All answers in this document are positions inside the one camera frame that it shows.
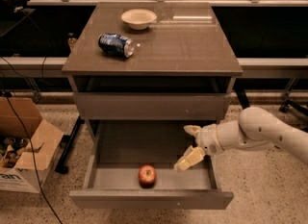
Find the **blue can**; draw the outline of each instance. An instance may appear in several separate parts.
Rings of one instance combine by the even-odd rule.
[[[118,34],[102,34],[98,46],[106,53],[129,58],[134,53],[134,42],[131,38]]]

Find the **cardboard box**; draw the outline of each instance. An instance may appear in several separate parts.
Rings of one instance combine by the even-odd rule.
[[[31,99],[10,98],[10,103],[23,121],[36,153],[32,152],[29,143],[13,168],[2,167],[3,159],[0,161],[0,190],[40,193],[34,157],[40,184],[43,185],[64,133],[42,119]],[[0,136],[27,137],[10,103],[7,98],[0,97]]]

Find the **bottle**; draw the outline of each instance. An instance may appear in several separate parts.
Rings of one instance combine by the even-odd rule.
[[[70,51],[74,48],[76,42],[77,42],[77,37],[73,33],[68,33],[67,43],[70,48]]]

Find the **cabinet top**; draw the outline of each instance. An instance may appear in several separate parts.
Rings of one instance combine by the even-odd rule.
[[[147,9],[157,19],[144,30],[121,20],[124,12]],[[106,55],[104,33],[131,38],[134,54]],[[67,75],[239,76],[242,69],[207,3],[102,2],[97,4],[63,68]]]

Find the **speckled floor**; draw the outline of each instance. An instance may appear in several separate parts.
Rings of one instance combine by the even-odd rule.
[[[308,118],[294,109],[278,112],[277,96],[257,94],[252,105],[274,113],[283,121],[302,128]],[[43,98],[38,108],[44,118],[70,133],[78,116],[70,97]],[[238,117],[236,98],[225,121]],[[225,211],[195,210],[80,210],[69,197],[81,189],[92,141],[82,125],[68,160],[69,173],[50,172],[44,185],[49,202],[63,223],[307,223],[308,167],[287,153],[274,149],[259,152],[226,151],[217,156],[221,189],[234,199]],[[59,223],[41,194],[0,191],[0,223]]]

